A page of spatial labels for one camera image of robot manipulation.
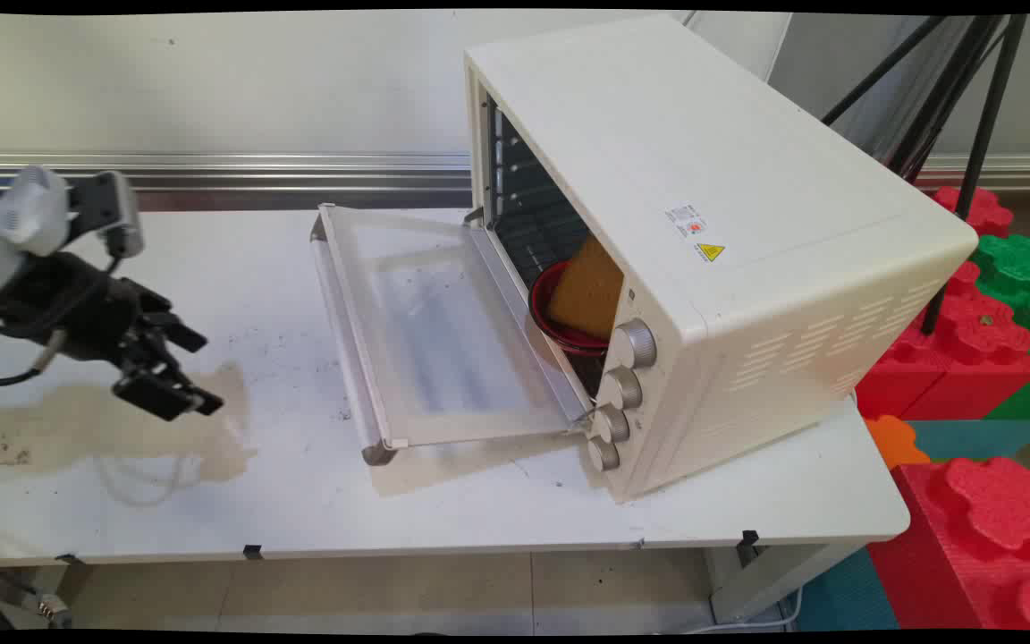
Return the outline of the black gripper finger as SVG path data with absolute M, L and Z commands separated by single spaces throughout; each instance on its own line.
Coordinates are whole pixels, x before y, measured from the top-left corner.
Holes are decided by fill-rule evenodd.
M 184 413 L 211 416 L 224 407 L 220 395 L 193 383 L 175 363 L 168 361 L 125 364 L 112 394 L 164 421 L 173 421 Z
M 142 321 L 152 330 L 163 333 L 168 342 L 174 343 L 188 353 L 196 353 L 206 346 L 207 338 L 185 325 L 171 311 L 147 311 L 142 315 Z

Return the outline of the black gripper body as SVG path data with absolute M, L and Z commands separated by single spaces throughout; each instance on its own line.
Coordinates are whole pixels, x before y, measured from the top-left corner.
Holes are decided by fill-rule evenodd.
M 28 259 L 0 289 L 0 335 L 40 346 L 29 370 L 45 370 L 56 355 L 103 361 L 119 370 L 172 370 L 172 303 L 77 256 Z

